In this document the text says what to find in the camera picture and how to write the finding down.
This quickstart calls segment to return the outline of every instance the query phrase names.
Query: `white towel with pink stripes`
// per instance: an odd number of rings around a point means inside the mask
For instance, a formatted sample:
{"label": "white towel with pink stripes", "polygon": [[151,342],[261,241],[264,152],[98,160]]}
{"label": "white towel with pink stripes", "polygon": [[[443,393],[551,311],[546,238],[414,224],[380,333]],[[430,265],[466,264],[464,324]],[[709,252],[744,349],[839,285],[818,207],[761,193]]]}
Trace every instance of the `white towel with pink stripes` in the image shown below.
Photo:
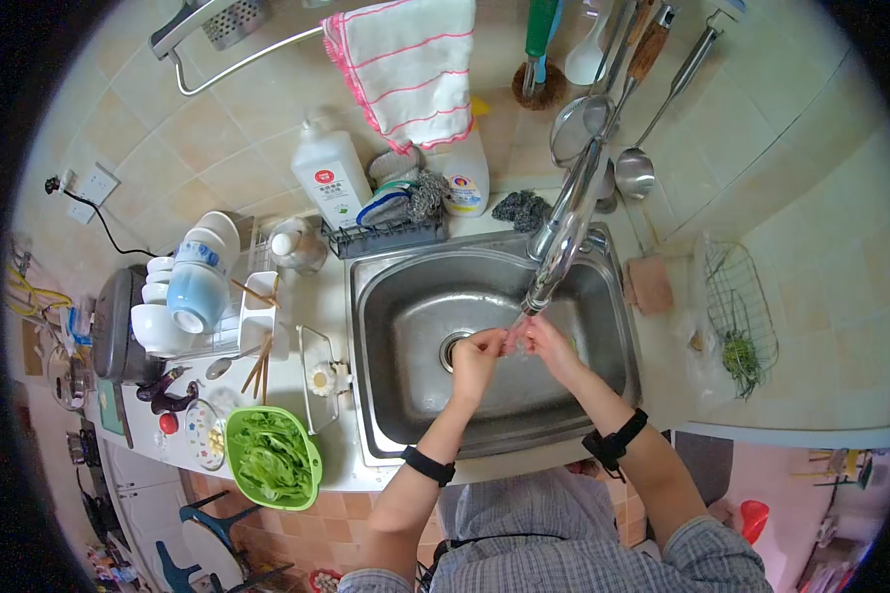
{"label": "white towel with pink stripes", "polygon": [[322,26],[326,53],[396,152],[468,136],[475,0],[395,0],[334,14]]}

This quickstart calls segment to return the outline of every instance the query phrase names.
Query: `lettuce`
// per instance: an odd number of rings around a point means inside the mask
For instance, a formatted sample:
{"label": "lettuce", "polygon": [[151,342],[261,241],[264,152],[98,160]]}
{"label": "lettuce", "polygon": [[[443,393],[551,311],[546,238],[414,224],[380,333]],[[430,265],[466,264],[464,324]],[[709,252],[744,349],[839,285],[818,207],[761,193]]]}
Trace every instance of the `lettuce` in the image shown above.
{"label": "lettuce", "polygon": [[254,412],[233,436],[244,448],[238,475],[267,500],[313,494],[307,444],[297,425],[279,414]]}

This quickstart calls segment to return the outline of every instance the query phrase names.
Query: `black wrist strap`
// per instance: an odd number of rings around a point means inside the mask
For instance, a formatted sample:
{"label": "black wrist strap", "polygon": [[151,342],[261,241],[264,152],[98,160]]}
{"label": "black wrist strap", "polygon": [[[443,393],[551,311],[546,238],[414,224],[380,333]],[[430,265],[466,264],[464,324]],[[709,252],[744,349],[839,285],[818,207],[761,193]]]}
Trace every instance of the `black wrist strap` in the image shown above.
{"label": "black wrist strap", "polygon": [[646,412],[637,409],[633,418],[626,421],[616,433],[600,436],[600,432],[594,430],[585,436],[582,441],[583,447],[600,461],[610,477],[619,478],[625,483],[626,478],[623,477],[623,470],[620,469],[617,459],[626,455],[626,445],[636,438],[636,435],[646,426],[648,419],[649,416],[646,415]]}
{"label": "black wrist strap", "polygon": [[400,455],[412,469],[422,475],[439,482],[439,488],[445,488],[454,477],[454,461],[448,465],[442,465],[435,459],[424,456],[418,449],[409,445]]}

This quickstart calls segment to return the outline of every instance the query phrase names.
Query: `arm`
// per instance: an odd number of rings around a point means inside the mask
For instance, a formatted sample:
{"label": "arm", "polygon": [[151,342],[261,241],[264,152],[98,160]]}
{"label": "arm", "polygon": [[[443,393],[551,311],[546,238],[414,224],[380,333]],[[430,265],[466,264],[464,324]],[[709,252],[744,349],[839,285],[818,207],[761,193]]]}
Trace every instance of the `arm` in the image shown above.
{"label": "arm", "polygon": [[[455,345],[451,399],[415,446],[424,456],[443,465],[454,461],[462,433],[494,373],[506,333],[489,329]],[[439,500],[439,490],[438,483],[412,467],[399,468],[369,515],[361,546],[363,567],[386,568],[413,582],[418,540]]]}
{"label": "arm", "polygon": [[[540,355],[550,373],[577,398],[600,434],[617,432],[633,416],[633,408],[583,365],[550,322],[539,315],[531,318],[526,336],[528,350]],[[708,514],[688,469],[652,426],[647,424],[630,441],[620,466],[640,492],[660,550],[677,529]]]}

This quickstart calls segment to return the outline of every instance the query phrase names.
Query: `chopsticks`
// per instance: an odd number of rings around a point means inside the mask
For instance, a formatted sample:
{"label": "chopsticks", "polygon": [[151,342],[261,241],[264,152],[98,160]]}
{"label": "chopsticks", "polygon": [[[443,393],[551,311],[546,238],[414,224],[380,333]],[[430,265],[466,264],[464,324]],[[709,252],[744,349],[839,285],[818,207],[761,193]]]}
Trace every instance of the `chopsticks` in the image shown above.
{"label": "chopsticks", "polygon": [[252,369],[250,369],[250,374],[248,375],[248,380],[244,381],[244,386],[241,387],[241,393],[244,393],[248,390],[248,385],[250,385],[251,381],[254,381],[254,399],[257,398],[257,390],[260,387],[261,379],[264,381],[264,391],[263,391],[263,401],[267,401],[267,365],[269,364],[270,359],[270,348],[273,346],[273,332],[267,332],[266,337],[264,338],[264,345],[261,346],[261,351],[257,354],[257,362],[254,363]]}
{"label": "chopsticks", "polygon": [[273,294],[271,294],[270,296],[264,296],[263,294],[260,294],[259,292],[253,291],[233,278],[230,279],[230,283],[235,285],[236,287],[238,287],[238,289],[240,289],[241,291],[247,292],[250,296],[254,297],[258,301],[266,302],[270,306],[275,306],[277,308],[280,308],[280,303],[277,302],[277,285],[280,284],[280,276],[279,275],[276,278],[274,278]]}

